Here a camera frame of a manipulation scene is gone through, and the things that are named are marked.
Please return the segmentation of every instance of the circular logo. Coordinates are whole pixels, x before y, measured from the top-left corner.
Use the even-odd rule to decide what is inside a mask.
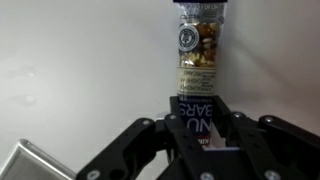
[[[181,51],[190,51],[197,46],[199,42],[199,33],[193,26],[184,25],[180,27],[179,49]]]

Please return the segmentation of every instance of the snack bar package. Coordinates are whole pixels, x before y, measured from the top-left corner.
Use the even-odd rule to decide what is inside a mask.
[[[216,57],[227,0],[173,0],[180,12],[177,91],[181,118],[199,143],[210,143]]]

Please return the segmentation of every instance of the white backdrop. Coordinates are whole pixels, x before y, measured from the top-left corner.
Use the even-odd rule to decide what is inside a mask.
[[[320,1],[231,0],[217,93],[320,135]],[[138,117],[169,110],[170,0],[0,0],[0,162],[26,138],[78,172]],[[164,154],[139,179],[154,179]]]

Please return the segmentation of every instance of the screw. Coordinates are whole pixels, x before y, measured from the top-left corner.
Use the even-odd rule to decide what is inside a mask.
[[[242,116],[241,113],[234,113],[233,115],[234,115],[235,117],[237,117],[237,118],[240,118],[240,117]]]
[[[214,177],[212,174],[210,174],[208,172],[204,172],[201,174],[200,179],[201,180],[214,180]]]
[[[171,115],[171,116],[170,116],[170,119],[175,119],[175,118],[176,118],[175,115]]]
[[[90,171],[87,175],[87,180],[96,180],[100,177],[100,171],[98,170],[93,170]]]
[[[148,125],[148,124],[150,124],[150,121],[149,121],[149,120],[144,120],[144,121],[142,122],[142,124]]]
[[[265,120],[266,120],[267,122],[272,122],[272,121],[273,121],[272,117],[266,117]]]
[[[264,176],[267,178],[267,180],[281,180],[281,176],[279,173],[273,170],[267,170],[264,173]]]

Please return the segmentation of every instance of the silver metal object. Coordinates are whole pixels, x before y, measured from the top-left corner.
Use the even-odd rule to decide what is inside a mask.
[[[237,118],[239,118],[239,117],[242,116],[242,114],[241,114],[241,113],[234,113],[234,116],[237,117]]]
[[[175,118],[176,118],[175,115],[171,115],[171,116],[170,116],[170,119],[175,119]]]
[[[208,172],[204,172],[201,174],[200,179],[201,180],[214,180],[214,177],[212,174],[210,174]]]
[[[267,180],[281,180],[281,176],[279,173],[273,170],[267,170],[264,173],[264,176],[267,178]]]
[[[148,124],[150,124],[150,121],[149,121],[149,120],[144,120],[144,121],[142,122],[142,124],[148,125]]]
[[[93,171],[90,171],[87,175],[87,180],[96,180],[100,177],[100,171],[98,170],[93,170]]]
[[[76,174],[27,140],[20,140],[2,166],[0,180],[73,180]]]
[[[267,122],[272,122],[272,121],[273,121],[272,117],[266,117],[265,120],[266,120]]]

